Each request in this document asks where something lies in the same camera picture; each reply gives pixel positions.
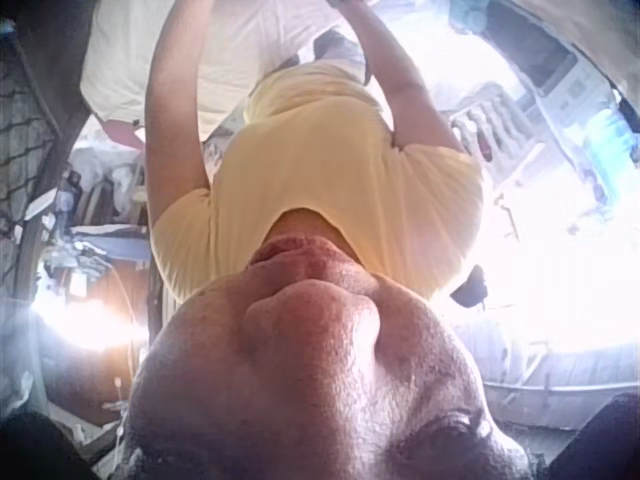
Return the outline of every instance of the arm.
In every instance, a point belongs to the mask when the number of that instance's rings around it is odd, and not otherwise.
[[[151,224],[177,200],[209,188],[198,134],[198,66],[214,0],[176,0],[147,87],[147,190]]]
[[[338,10],[358,36],[371,73],[391,107],[396,145],[417,143],[464,152],[433,106],[413,60],[382,20],[363,0],[344,0]]]

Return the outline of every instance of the nose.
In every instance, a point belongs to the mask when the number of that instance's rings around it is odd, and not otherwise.
[[[317,395],[373,380],[380,316],[368,297],[305,280],[254,304],[244,322],[256,367],[283,387]]]

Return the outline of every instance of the skin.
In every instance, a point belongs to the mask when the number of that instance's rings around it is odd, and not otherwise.
[[[196,87],[213,3],[176,0],[154,56],[152,225],[209,188]],[[340,11],[391,107],[395,145],[461,151],[384,24],[357,0]],[[456,337],[422,299],[363,269],[308,210],[283,215],[245,270],[178,311],[136,379],[126,440],[120,478],[530,478]]]
[[[127,435],[136,478],[530,478],[455,335],[318,236],[269,242],[182,306]]]

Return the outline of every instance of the yellow shirt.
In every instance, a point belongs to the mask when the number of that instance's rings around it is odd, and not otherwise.
[[[270,76],[246,116],[211,189],[178,200],[152,230],[179,301],[244,269],[295,209],[322,215],[368,271],[426,299],[464,281],[483,208],[481,167],[470,157],[395,148],[376,101],[339,62]]]

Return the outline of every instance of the person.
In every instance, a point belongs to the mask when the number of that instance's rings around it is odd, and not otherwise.
[[[184,303],[137,376],[122,478],[531,478],[426,301],[465,273],[482,176],[411,59],[366,3],[332,0],[394,133],[357,62],[288,68],[210,185],[196,78],[213,3],[176,0],[151,70],[153,248]]]

